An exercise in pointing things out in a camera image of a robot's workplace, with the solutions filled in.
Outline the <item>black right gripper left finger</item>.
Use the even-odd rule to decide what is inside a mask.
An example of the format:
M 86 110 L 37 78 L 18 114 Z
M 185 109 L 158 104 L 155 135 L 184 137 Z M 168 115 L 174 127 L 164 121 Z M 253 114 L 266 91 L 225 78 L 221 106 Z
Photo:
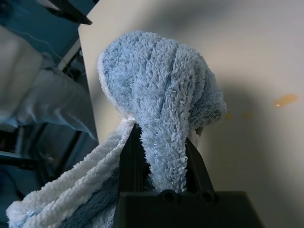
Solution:
M 134 124 L 119 160 L 118 192 L 143 192 L 148 166 L 140 140 L 142 130 Z

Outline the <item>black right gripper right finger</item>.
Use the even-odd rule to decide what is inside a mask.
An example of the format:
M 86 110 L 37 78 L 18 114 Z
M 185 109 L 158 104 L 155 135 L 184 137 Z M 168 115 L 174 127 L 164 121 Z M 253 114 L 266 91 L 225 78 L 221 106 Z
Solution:
M 186 173 L 187 191 L 192 193 L 199 191 L 214 193 L 204 160 L 189 138 L 186 139 L 186 155 L 188 158 Z

